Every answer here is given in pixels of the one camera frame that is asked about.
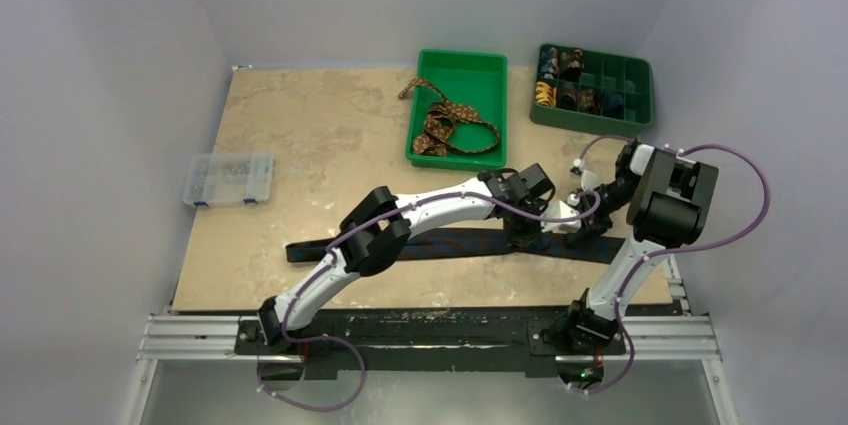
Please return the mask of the dark navy striped tie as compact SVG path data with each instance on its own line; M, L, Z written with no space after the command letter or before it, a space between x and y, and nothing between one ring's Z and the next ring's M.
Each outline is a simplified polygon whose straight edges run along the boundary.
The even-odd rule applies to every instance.
M401 261L504 256L515 253L609 265L625 240L597 234L545 233L524 246L508 242L504 231L487 228L439 228L409 239Z

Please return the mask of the dark green compartment organizer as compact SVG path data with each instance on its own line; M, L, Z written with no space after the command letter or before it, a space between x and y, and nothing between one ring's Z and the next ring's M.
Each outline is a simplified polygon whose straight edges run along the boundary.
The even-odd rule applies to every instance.
M545 43L540 46L555 46L563 48L580 48L559 44ZM535 102L535 85L544 81L558 85L563 80L543 79L538 73L538 63L534 80L534 92L531 100L529 117L538 125L562 128L594 135L619 135L636 137L647 130L654 119L653 73L649 62L635 57L608 54L592 50L584 51L584 70L578 82L572 82L580 92L593 88L600 93L604 90L619 92L625 101L625 117L617 120L601 115L591 115L576 111L545 107Z

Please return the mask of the bright green plastic tray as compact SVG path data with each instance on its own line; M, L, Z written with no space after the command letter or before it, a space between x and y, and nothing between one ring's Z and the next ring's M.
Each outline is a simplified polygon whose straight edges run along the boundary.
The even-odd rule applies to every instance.
M438 101L437 93L416 86L411 100L406 156L415 167L481 171L501 168L507 161L507 59L503 55L425 49L420 52L417 75L434 83L447 96L481 113L501 134L494 150L475 155L449 152L445 157L413 152L413 139L424 132L426 112Z

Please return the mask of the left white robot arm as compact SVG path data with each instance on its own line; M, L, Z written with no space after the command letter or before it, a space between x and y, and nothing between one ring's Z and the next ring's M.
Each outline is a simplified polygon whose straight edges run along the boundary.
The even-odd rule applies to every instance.
M538 164L522 171L483 171L458 185L417 194L373 189L342 221L315 268L291 290L262 303L260 342L272 353L289 352L297 344L297 331L324 305L352 282L387 270L407 243L425 232L499 219L506 230L535 237L555 190Z

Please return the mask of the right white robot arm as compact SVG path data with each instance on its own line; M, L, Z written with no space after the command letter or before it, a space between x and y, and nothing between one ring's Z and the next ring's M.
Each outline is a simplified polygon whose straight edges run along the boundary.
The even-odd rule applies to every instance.
M640 143L626 144L615 162L615 179L602 184L575 160L581 180L571 204L584 214L577 231L564 236L568 249L580 249L612 226L612 213L625 209L631 231L600 280L569 306L559 331L576 352L603 347L619 333L619 319L662 251L694 243L701 235L718 178L716 167L680 158Z

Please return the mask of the orange striped rolled tie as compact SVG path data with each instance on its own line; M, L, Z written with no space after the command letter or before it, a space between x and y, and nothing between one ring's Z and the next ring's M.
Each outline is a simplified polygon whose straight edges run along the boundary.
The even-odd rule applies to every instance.
M541 106L555 108L557 87L544 81L537 81L535 85L535 102Z

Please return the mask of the navy rolled tie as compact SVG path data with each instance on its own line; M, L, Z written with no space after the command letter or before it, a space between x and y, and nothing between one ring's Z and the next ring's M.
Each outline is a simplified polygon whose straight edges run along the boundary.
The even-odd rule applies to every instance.
M625 117L624 97L614 90L601 93L601 114L604 117L623 120Z

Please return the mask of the brown patterned tie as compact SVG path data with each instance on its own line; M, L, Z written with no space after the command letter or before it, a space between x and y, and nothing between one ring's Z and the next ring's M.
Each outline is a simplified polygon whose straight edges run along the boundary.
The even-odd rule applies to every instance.
M449 99L439 88L429 80L416 76L398 93L399 99L404 99L414 88L424 87L435 92L439 101L433 102L425 115L423 131L411 143L414 155L447 157L449 153L459 155L480 155L491 152L501 143L501 133L498 128L484 120L479 111L471 105L457 103ZM492 135L491 144L482 148L463 148L450 142L459 124L479 125L486 128Z

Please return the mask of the blue patterned rolled tie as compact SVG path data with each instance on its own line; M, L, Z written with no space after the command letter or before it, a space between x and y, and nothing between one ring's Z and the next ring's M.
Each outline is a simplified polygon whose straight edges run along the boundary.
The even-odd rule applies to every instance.
M559 78L559 49L555 46L542 47L538 61L538 73L543 79L555 80Z

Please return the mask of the clear plastic parts box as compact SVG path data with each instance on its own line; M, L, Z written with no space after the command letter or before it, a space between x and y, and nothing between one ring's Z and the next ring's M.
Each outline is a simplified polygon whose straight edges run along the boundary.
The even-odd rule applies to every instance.
M182 202L195 208L266 202L274 175L272 152L195 155L188 168Z

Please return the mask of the black mounting base rail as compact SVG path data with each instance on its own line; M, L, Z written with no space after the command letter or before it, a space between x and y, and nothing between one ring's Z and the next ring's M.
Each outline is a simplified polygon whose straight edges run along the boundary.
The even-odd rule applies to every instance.
M565 374L622 358L619 340L601 347L570 337L564 306L422 309L329 309L287 337L265 332L259 319L238 322L234 351L263 361L302 359L308 380L342 370L514 372L528 378Z

